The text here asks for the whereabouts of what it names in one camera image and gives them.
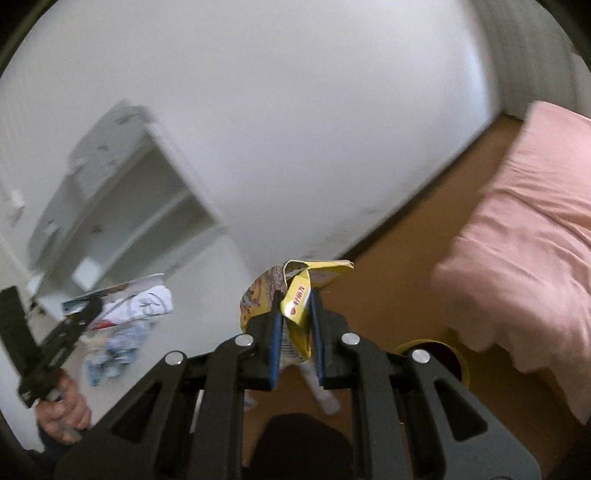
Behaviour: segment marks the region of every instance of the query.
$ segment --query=brown floor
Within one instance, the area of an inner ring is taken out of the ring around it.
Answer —
[[[327,288],[325,306],[344,314],[352,330],[392,350],[412,339],[432,338],[456,346],[466,357],[470,389],[530,449],[545,473],[553,468],[582,427],[537,375],[523,375],[500,348],[474,353],[444,326],[446,312],[430,289],[433,266],[480,201],[487,183],[517,136],[521,122],[500,117],[443,181],[376,244],[358,258],[355,272]],[[287,369],[279,388],[254,393],[260,405],[245,415],[244,458],[272,416],[305,412],[350,435],[349,399],[338,392],[343,411],[322,414],[296,369]]]

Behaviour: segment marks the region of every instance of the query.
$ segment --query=crumpled yellow packaging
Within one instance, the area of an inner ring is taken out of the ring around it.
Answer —
[[[285,317],[281,339],[282,364],[297,364],[312,355],[310,316],[307,303],[312,288],[328,285],[343,273],[353,270],[348,260],[330,262],[290,260],[276,265],[258,277],[242,296],[240,327],[271,310],[275,290],[284,294],[281,311]]]

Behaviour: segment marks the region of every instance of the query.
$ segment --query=pink blanket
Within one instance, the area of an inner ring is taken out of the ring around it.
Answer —
[[[470,348],[549,367],[575,416],[591,416],[591,121],[535,103],[433,285]]]

